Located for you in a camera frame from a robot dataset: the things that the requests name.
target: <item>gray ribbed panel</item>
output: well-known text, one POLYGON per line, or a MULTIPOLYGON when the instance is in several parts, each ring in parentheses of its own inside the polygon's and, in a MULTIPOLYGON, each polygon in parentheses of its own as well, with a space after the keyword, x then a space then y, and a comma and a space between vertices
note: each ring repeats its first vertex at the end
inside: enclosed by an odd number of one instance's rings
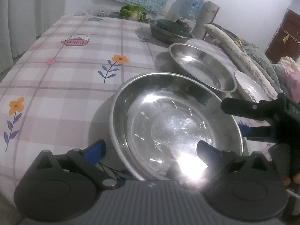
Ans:
POLYGON ((237 222, 214 211, 201 193, 176 181, 127 181, 102 193, 86 213, 69 221, 40 223, 25 219, 19 225, 283 225, 272 219, 237 222))

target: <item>metal basin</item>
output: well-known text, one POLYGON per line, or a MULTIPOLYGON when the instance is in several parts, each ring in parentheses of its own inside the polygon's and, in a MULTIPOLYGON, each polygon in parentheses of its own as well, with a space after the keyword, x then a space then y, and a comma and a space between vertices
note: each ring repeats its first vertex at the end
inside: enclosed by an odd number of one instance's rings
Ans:
POLYGON ((243 152, 234 118, 208 88, 174 73, 131 78, 115 93, 109 113, 113 145, 139 180, 197 178, 206 168, 196 153, 204 140, 243 152))
POLYGON ((172 43, 186 43, 188 40, 192 40, 195 38, 192 33, 190 33, 190 37, 184 37, 184 36, 176 35, 169 31, 165 31, 165 30, 157 27, 156 22, 157 22, 157 20, 149 21, 152 36, 155 39, 160 40, 166 44, 170 45, 172 43))
POLYGON ((170 45, 169 53, 178 73, 209 86, 213 91, 231 93, 236 90, 236 80, 230 71, 197 47, 175 43, 170 45))

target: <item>table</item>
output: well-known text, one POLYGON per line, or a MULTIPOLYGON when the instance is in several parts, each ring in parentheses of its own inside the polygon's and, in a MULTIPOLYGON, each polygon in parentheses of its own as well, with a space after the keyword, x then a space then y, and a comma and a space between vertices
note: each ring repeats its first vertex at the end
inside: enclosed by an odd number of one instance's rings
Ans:
MULTIPOLYGON (((231 73, 237 70, 220 48, 200 40, 188 44, 213 55, 231 73)), ((148 24, 63 16, 0 83, 0 192, 13 203, 15 187, 45 149, 65 154, 104 139, 103 163, 124 169, 107 124, 112 96, 133 76, 172 71, 170 60, 168 45, 151 36, 148 24)), ((267 145, 249 143, 248 149, 266 153, 267 145)))

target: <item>paper towel roll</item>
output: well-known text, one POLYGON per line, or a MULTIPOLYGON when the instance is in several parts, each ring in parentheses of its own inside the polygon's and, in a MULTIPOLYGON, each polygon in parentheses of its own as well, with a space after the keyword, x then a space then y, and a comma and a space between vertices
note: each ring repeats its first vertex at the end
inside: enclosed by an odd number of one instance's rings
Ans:
POLYGON ((206 35, 204 25, 213 22, 219 9, 220 7, 211 1, 207 1, 202 5, 196 20, 196 25, 192 31, 192 34, 195 36, 195 38, 200 40, 204 39, 206 35))

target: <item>teapot print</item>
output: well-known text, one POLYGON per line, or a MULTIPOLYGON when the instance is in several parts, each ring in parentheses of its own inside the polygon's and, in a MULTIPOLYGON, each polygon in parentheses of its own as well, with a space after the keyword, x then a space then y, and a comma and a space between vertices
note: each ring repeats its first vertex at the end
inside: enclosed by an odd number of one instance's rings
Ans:
POLYGON ((84 34, 73 35, 66 41, 61 41, 61 43, 63 43, 66 46, 84 46, 88 44, 88 42, 89 42, 89 37, 88 35, 84 35, 84 34), (76 36, 86 36, 87 40, 86 38, 83 39, 81 37, 76 37, 76 36))

